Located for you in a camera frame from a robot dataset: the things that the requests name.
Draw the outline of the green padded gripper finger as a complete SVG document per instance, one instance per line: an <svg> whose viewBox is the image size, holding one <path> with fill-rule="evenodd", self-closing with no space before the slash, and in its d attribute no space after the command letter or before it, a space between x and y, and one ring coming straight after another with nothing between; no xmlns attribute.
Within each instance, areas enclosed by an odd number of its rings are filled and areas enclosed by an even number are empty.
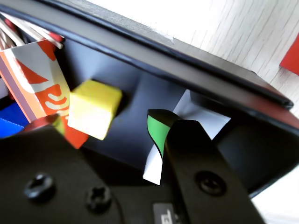
<svg viewBox="0 0 299 224"><path fill-rule="evenodd" d="M172 172L188 223L263 223L241 181L198 121L149 109L147 129L163 165Z"/></svg>

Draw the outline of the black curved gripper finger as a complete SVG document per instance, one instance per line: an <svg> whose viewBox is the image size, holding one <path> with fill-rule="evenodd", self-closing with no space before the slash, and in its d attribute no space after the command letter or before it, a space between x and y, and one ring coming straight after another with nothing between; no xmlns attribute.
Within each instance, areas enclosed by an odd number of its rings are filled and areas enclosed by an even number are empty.
<svg viewBox="0 0 299 224"><path fill-rule="evenodd" d="M109 187L63 131L50 115L0 141L1 223L123 223Z"/></svg>

